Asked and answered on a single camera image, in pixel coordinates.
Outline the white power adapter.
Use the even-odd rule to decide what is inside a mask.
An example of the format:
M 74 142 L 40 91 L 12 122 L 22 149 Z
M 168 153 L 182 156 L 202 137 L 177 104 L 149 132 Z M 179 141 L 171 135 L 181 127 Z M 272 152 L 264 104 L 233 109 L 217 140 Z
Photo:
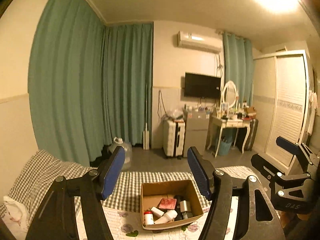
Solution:
M 180 211 L 183 219 L 188 219 L 193 217 L 190 202 L 187 200 L 182 200 L 180 202 Z

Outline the red rose card box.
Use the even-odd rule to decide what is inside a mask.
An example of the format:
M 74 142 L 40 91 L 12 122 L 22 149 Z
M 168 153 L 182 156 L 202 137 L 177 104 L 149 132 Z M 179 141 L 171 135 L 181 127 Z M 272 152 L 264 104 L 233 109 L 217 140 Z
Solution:
M 175 198 L 162 198 L 159 202 L 158 208 L 161 210 L 174 210 L 175 204 Z

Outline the white pillow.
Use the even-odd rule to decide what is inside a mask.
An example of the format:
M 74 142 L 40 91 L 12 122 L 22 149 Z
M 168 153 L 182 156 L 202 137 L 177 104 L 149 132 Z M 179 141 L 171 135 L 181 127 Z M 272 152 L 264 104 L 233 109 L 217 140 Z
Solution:
M 5 206 L 4 224 L 16 239 L 25 239 L 29 229 L 29 212 L 24 204 L 10 198 L 3 197 Z

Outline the dark striped suitcase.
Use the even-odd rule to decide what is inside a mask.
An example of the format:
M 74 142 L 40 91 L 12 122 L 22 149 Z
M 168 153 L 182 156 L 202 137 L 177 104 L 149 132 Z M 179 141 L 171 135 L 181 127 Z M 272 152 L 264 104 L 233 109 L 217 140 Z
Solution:
M 254 145 L 255 137 L 257 134 L 258 130 L 258 125 L 259 125 L 259 120 L 258 119 L 252 119 L 250 121 L 250 132 L 249 136 L 247 138 L 247 141 L 245 143 L 245 148 L 244 150 L 246 151 L 251 151 Z

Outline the blue waste basket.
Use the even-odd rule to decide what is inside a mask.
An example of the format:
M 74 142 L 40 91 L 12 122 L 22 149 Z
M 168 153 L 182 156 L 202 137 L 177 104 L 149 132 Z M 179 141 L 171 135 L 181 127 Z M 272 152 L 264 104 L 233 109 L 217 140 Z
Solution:
M 231 148 L 232 142 L 220 141 L 219 149 L 217 155 L 226 156 Z

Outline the floral white quilt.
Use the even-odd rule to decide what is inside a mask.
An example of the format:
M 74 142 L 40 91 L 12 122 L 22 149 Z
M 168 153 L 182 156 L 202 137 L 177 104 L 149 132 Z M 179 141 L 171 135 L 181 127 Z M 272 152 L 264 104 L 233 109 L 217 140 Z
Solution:
M 233 239 L 238 214 L 239 197 L 232 197 L 231 211 L 224 239 Z M 167 230 L 144 230 L 140 214 L 103 207 L 104 215 L 113 239 L 199 239 L 207 219 L 209 206 L 203 209 L 204 214 L 189 226 L 184 225 Z M 82 211 L 76 215 L 79 239 L 87 239 Z

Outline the white louvered wardrobe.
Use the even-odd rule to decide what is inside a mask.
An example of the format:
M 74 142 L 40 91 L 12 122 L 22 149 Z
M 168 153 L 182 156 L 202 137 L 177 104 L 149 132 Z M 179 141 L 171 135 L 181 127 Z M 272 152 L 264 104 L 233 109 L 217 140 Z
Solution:
M 304 50 L 265 54 L 254 59 L 253 106 L 259 121 L 253 149 L 284 174 L 298 167 L 296 156 L 276 145 L 306 138 L 309 124 L 311 68 Z

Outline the white dressing table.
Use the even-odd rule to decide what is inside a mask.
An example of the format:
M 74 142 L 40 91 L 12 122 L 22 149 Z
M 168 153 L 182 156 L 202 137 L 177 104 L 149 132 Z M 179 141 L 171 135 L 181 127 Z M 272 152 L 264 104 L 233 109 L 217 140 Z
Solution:
M 244 154 L 245 143 L 250 132 L 250 121 L 242 119 L 222 119 L 217 116 L 211 116 L 209 121 L 209 144 L 207 150 L 210 150 L 215 142 L 215 150 L 213 150 L 213 156 L 216 158 L 217 151 L 219 149 L 220 141 L 232 142 L 232 145 L 236 145 L 240 129 L 246 130 L 245 138 L 240 147 L 240 152 Z

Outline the black rectangular device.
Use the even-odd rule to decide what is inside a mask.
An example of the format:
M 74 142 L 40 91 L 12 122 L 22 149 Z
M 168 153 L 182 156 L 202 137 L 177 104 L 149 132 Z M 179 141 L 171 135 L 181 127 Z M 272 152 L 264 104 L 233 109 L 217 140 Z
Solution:
M 182 211 L 181 211 L 181 202 L 184 201 L 184 197 L 181 195 L 175 195 L 174 198 L 176 199 L 175 211 L 177 212 L 177 216 L 175 217 L 175 221 L 183 220 L 183 215 L 182 215 Z

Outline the white plastic bottle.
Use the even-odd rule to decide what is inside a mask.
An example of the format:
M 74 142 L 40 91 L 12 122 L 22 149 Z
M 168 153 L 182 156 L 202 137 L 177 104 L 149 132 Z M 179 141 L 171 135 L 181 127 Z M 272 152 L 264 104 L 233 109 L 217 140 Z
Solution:
M 175 210 L 168 210 L 163 214 L 162 217 L 154 221 L 154 224 L 164 224 L 174 220 L 177 217 L 177 212 Z

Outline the white oval vanity mirror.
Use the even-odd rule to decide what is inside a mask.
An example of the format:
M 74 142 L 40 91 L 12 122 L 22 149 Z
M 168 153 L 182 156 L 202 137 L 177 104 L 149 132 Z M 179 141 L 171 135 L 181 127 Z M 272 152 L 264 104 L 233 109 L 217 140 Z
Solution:
M 238 89 L 233 81 L 226 82 L 221 92 L 221 104 L 227 104 L 229 108 L 233 108 L 239 98 Z

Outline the silver mini fridge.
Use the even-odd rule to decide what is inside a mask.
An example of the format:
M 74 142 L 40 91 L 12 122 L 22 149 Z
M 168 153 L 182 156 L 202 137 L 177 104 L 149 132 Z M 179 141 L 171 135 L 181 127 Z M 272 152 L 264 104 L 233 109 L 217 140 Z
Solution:
M 203 155 L 207 142 L 210 114 L 204 111 L 184 109 L 183 117 L 185 122 L 183 157 L 187 157 L 187 151 L 191 146 L 195 146 L 198 152 Z

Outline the white bottle red cap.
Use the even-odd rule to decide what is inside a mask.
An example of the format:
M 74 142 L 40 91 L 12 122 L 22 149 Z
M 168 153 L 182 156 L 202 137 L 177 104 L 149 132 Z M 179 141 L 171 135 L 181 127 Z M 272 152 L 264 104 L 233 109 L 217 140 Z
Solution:
M 143 213 L 143 218 L 144 218 L 144 225 L 153 225 L 154 224 L 154 219 L 153 219 L 153 213 L 152 211 L 148 210 Z

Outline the brown cardboard box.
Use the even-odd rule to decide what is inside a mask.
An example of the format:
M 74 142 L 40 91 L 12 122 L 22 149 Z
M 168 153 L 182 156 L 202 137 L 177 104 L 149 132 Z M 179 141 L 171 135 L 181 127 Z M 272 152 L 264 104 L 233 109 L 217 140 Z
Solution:
M 188 225 L 203 216 L 191 180 L 143 183 L 140 214 L 144 230 L 167 230 Z

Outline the white suitcase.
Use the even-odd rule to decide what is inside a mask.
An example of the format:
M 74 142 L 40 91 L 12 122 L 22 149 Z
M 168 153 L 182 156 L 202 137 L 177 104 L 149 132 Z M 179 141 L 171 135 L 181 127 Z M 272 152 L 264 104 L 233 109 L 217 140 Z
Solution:
M 185 123 L 166 120 L 163 124 L 163 150 L 167 158 L 183 157 Z

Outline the small green window curtain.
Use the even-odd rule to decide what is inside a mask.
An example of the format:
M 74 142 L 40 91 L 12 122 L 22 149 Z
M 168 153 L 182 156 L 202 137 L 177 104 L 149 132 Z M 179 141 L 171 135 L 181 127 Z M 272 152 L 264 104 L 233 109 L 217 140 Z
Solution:
M 239 102 L 253 101 L 254 61 L 249 39 L 223 33 L 225 81 L 233 81 L 238 89 Z

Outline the white mop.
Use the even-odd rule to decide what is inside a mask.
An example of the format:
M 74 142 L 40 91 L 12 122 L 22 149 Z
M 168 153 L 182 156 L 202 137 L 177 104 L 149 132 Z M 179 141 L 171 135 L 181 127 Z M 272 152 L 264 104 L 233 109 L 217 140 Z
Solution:
M 148 85 L 145 87 L 145 125 L 143 131 L 143 149 L 149 150 L 150 149 L 150 135 L 148 129 Z

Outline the large green curtain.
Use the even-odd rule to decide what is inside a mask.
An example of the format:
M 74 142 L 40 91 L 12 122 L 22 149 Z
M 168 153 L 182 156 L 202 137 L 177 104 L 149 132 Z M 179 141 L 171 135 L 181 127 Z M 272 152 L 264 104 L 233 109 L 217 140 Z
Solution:
M 29 61 L 38 148 L 88 165 L 150 126 L 153 24 L 105 26 L 85 0 L 48 0 Z

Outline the white air conditioner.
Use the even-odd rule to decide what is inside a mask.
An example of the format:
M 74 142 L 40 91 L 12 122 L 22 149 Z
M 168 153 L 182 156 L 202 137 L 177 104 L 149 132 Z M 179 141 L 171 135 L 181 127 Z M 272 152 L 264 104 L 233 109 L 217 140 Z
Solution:
M 196 49 L 218 54 L 222 50 L 222 40 L 215 37 L 201 36 L 179 31 L 177 45 L 182 48 Z

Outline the black wall television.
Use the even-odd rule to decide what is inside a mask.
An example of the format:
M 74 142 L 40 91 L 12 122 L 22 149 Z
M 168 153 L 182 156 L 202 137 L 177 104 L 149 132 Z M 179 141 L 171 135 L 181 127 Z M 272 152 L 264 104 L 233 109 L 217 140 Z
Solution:
M 203 99 L 219 99 L 221 78 L 209 75 L 185 73 L 184 96 Z

